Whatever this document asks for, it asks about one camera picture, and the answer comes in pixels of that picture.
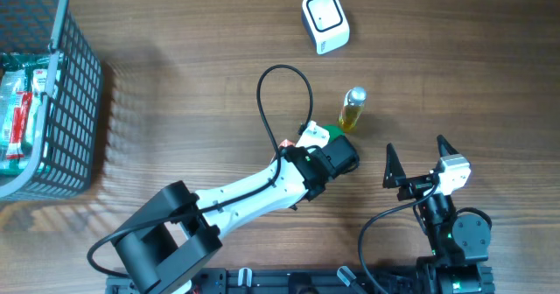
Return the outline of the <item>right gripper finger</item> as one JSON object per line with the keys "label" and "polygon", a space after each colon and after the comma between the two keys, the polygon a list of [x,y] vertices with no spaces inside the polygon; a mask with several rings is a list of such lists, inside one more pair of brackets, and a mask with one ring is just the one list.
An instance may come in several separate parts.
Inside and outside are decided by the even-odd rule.
{"label": "right gripper finger", "polygon": [[384,188],[397,188],[404,184],[406,178],[406,173],[403,170],[394,145],[388,143],[386,147],[386,167],[382,186]]}
{"label": "right gripper finger", "polygon": [[437,136],[437,149],[440,157],[457,155],[459,153],[443,135]]}

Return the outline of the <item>green lid jar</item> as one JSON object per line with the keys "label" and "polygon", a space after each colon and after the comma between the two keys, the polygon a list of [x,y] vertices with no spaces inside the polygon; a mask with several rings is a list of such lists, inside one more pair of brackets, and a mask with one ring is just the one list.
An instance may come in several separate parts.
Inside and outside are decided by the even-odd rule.
{"label": "green lid jar", "polygon": [[329,134],[329,141],[336,139],[339,136],[344,136],[345,132],[337,125],[325,125],[324,129]]}

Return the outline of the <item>small orange white box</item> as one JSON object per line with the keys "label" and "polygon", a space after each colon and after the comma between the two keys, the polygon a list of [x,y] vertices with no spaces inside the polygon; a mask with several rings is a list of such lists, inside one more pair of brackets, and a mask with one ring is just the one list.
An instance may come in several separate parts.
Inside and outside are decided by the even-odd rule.
{"label": "small orange white box", "polygon": [[[283,149],[290,147],[290,146],[294,146],[295,143],[293,143],[291,140],[288,139],[284,139],[278,146],[278,153],[280,153]],[[272,163],[274,160],[277,159],[277,154],[274,155],[274,157],[270,160],[270,162]]]}

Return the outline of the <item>yellow dish soap bottle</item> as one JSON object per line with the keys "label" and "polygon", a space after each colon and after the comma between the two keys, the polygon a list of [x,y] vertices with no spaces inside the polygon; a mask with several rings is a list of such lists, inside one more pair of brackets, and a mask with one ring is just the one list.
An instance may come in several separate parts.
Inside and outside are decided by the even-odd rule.
{"label": "yellow dish soap bottle", "polygon": [[367,96],[363,87],[353,87],[346,93],[338,120],[339,127],[343,132],[350,132],[355,127],[365,108]]}

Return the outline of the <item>green white wipes packet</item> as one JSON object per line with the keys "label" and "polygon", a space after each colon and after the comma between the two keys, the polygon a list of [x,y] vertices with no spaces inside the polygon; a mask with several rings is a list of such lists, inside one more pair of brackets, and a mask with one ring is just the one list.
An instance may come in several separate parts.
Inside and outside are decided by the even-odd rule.
{"label": "green white wipes packet", "polygon": [[15,177],[31,161],[50,57],[1,55],[1,174]]}

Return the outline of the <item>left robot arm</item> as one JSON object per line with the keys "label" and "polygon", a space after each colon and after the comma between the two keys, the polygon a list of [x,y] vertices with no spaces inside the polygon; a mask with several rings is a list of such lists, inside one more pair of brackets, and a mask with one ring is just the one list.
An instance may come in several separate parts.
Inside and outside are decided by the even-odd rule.
{"label": "left robot arm", "polygon": [[288,146],[270,166],[232,184],[190,192],[178,181],[161,189],[116,231],[112,242],[142,293],[173,293],[218,252],[225,237],[254,219],[313,200],[360,162],[345,136]]}

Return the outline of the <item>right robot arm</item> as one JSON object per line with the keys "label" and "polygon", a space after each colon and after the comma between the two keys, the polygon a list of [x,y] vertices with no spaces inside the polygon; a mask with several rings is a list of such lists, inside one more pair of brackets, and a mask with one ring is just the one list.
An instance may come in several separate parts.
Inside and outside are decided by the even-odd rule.
{"label": "right robot arm", "polygon": [[444,136],[437,137],[439,160],[426,175],[407,177],[390,143],[382,186],[396,188],[400,201],[414,200],[416,219],[428,237],[432,255],[416,260],[417,293],[494,293],[494,275],[488,260],[492,221],[474,207],[457,209],[452,193],[466,185],[471,163]]}

